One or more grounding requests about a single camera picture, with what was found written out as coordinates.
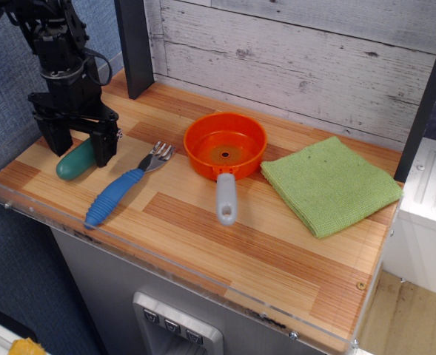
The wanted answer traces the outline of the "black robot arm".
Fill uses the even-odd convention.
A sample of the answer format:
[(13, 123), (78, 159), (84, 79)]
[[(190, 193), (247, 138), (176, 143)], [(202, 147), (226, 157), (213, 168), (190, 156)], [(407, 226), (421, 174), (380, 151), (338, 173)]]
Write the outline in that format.
[(62, 156), (73, 145), (71, 132), (87, 133), (93, 160), (104, 167), (117, 152), (121, 131), (118, 114), (102, 100), (96, 60), (102, 55), (87, 48), (87, 25), (71, 1), (0, 1), (6, 15), (19, 27), (40, 64), (47, 92), (28, 96), (34, 118), (48, 146)]

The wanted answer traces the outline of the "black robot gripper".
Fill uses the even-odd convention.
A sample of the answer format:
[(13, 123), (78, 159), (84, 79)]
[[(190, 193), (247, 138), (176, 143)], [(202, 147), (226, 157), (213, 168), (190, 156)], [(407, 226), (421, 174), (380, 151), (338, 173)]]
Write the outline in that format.
[(97, 167), (117, 152), (118, 114), (101, 100), (103, 83), (96, 68), (42, 70), (48, 91), (28, 95), (34, 118), (50, 150), (62, 156), (73, 145), (73, 130), (90, 136)]

